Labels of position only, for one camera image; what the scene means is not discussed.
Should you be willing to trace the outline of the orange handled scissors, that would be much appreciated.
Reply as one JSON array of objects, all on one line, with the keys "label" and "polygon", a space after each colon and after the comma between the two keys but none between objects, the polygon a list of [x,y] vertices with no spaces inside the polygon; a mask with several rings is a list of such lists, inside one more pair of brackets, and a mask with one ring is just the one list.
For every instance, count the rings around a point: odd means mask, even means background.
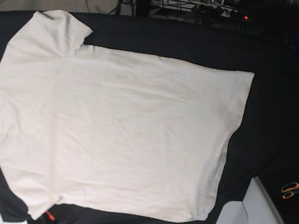
[{"label": "orange handled scissors", "polygon": [[281,189],[281,195],[283,200],[288,200],[298,194],[299,194],[299,183],[297,182],[290,182],[286,184],[284,187],[282,187]]}]

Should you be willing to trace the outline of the white power strip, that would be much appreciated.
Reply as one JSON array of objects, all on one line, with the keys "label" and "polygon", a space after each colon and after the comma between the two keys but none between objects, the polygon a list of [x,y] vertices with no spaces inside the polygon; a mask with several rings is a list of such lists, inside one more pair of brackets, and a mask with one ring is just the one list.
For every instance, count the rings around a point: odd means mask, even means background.
[{"label": "white power strip", "polygon": [[151,0],[151,6],[156,8],[165,8],[178,11],[187,12],[205,12],[206,9],[215,10],[219,12],[222,17],[230,17],[231,12],[237,12],[232,7],[225,7],[222,5],[205,4],[201,2],[192,2],[188,0]]}]

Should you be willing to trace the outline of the cream white T-shirt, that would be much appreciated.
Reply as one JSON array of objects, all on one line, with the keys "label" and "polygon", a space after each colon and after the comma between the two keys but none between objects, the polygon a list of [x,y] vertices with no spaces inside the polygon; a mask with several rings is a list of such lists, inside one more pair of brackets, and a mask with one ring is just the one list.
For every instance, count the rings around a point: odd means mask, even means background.
[{"label": "cream white T-shirt", "polygon": [[206,220],[254,73],[86,45],[66,11],[35,12],[0,61],[0,167],[37,219],[72,204]]}]

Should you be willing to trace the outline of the red clip at table edge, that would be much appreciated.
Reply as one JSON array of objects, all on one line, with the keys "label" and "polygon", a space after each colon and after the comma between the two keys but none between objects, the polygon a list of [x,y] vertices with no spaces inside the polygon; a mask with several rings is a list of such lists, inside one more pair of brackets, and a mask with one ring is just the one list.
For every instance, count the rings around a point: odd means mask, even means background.
[{"label": "red clip at table edge", "polygon": [[56,219],[54,218],[54,216],[52,216],[52,214],[50,214],[49,211],[45,212],[47,214],[47,217],[49,218],[50,221],[55,221]]}]

